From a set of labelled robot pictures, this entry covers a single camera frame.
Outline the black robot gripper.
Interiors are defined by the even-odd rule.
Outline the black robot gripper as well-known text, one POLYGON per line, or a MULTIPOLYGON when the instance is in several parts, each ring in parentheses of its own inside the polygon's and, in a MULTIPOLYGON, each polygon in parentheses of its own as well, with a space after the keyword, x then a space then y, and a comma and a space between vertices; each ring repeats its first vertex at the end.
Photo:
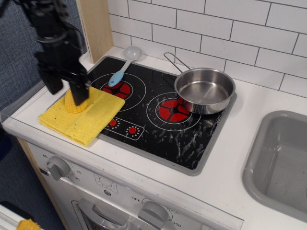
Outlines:
POLYGON ((89 83, 85 67, 79 62, 82 48, 78 30, 36 30, 36 39, 43 50, 35 52, 40 76, 49 92, 54 95, 62 88, 62 80, 70 83, 77 106, 89 97, 89 83))

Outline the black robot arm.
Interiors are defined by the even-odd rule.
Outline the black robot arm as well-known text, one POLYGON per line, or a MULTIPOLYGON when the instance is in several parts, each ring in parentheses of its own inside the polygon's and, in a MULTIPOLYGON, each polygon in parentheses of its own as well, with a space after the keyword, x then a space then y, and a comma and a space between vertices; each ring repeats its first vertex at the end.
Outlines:
POLYGON ((18 0, 36 32, 42 51, 35 52, 38 71, 52 94, 62 89, 63 81, 70 85, 76 105, 89 97, 87 71, 79 62, 82 47, 78 29, 68 23, 66 5, 60 0, 18 0))

